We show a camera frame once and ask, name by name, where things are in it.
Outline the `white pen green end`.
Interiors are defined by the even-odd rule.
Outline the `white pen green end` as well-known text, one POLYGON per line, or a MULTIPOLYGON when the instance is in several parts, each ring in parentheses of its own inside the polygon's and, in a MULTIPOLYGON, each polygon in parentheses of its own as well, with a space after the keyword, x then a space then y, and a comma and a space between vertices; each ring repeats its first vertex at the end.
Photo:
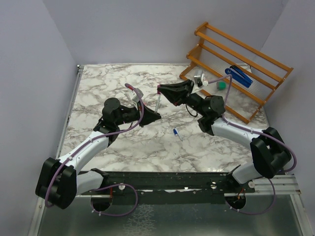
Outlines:
POLYGON ((161 98, 161 94, 159 93, 158 97, 157 97, 156 106, 155 106, 155 113, 158 112, 158 108, 159 108, 159 104, 160 104, 160 98, 161 98))

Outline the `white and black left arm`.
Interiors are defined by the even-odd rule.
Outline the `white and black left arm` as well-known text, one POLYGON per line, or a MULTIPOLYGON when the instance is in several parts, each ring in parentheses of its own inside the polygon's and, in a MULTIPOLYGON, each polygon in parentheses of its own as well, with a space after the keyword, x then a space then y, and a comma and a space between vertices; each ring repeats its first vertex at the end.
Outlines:
POLYGON ((120 125, 134 122, 143 127, 159 119, 161 115, 141 101, 129 108, 121 105, 117 98, 108 98, 104 102, 101 118, 83 143, 58 159, 49 157, 44 161, 35 189, 36 195, 44 199, 46 207, 65 209, 81 192, 93 189, 98 194, 105 193, 109 182, 100 171, 89 171, 83 177, 78 177, 79 172, 123 132, 120 125))

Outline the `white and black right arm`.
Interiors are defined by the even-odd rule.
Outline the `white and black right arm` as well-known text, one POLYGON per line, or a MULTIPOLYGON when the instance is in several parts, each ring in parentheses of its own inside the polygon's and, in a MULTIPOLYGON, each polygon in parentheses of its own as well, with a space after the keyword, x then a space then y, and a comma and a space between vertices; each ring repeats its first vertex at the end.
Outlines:
POLYGON ((251 151, 252 161, 234 168, 227 177, 226 187, 238 192, 247 181, 265 177, 273 178, 292 159, 276 129, 253 129, 225 119, 225 103, 221 96, 201 97, 193 92, 194 82, 186 80, 172 85, 159 85, 158 93, 173 105, 192 108, 201 118, 198 125, 202 132, 236 142, 251 151))

